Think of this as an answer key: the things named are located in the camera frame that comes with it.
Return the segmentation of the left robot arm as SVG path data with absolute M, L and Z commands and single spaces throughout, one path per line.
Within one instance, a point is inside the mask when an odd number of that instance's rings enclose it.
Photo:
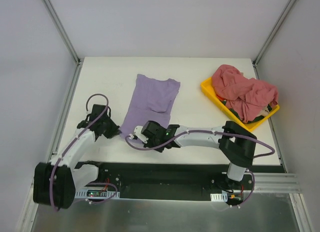
M 77 164 L 84 154 L 91 152 L 97 139 L 111 139 L 120 134 L 119 126 L 111 118 L 109 106 L 94 104 L 91 112 L 77 126 L 71 140 L 49 162 L 40 162 L 34 170 L 33 196 L 35 203 L 67 209 L 74 202 L 76 191 L 92 183 L 99 187 L 106 175 L 96 165 Z

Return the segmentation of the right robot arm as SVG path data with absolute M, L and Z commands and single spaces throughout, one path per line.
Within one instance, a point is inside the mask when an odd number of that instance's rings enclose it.
M 170 124 L 167 128 L 149 120 L 133 130 L 133 138 L 139 139 L 144 148 L 158 152 L 181 147 L 206 147 L 219 149 L 229 160 L 225 184 L 237 189 L 243 183 L 246 170 L 252 166 L 257 137 L 233 121 L 210 128 L 194 128 Z

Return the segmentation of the purple t shirt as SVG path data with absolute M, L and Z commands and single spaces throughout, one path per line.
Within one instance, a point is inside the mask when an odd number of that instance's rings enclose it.
M 155 121 L 166 128 L 180 86 L 180 82 L 171 78 L 157 80 L 138 74 L 128 111 L 120 127 L 120 137 L 125 138 L 133 133 L 135 127 L 144 126 L 148 121 Z

